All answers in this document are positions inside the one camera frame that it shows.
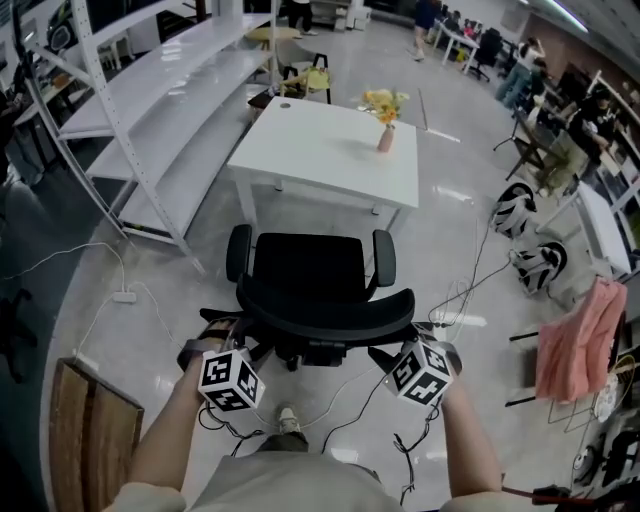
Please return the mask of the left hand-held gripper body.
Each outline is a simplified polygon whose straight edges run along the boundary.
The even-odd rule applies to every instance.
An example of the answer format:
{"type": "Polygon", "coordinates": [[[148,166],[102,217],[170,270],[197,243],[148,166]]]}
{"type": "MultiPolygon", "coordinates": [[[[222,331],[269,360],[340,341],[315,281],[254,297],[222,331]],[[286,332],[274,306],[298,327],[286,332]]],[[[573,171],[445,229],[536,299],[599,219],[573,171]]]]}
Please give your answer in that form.
{"type": "Polygon", "coordinates": [[[208,404],[223,412],[255,410],[265,392],[256,369],[261,356],[254,358],[238,327],[237,321],[223,344],[201,339],[205,328],[196,338],[188,339],[177,356],[177,364],[183,371],[192,359],[201,358],[198,392],[208,404]]]}

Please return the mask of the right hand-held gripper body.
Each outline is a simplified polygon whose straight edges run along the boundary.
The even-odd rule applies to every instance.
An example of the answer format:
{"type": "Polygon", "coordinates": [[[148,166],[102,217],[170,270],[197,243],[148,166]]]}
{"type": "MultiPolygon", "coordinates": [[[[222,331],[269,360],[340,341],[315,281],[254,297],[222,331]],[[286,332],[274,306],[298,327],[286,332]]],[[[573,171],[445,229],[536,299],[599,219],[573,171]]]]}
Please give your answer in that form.
{"type": "Polygon", "coordinates": [[[456,347],[440,341],[430,322],[416,322],[416,340],[405,343],[388,373],[388,389],[399,399],[423,407],[436,405],[463,369],[456,347]]]}

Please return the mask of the person's left hand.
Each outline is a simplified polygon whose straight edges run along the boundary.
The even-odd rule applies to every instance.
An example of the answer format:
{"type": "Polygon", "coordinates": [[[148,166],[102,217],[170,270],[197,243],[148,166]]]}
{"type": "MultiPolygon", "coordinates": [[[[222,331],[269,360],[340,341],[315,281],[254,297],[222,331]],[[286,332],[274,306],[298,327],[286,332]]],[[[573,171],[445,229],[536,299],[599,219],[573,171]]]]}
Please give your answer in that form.
{"type": "Polygon", "coordinates": [[[214,344],[223,344],[229,338],[235,324],[235,321],[230,320],[214,322],[201,333],[200,338],[214,344]]]}

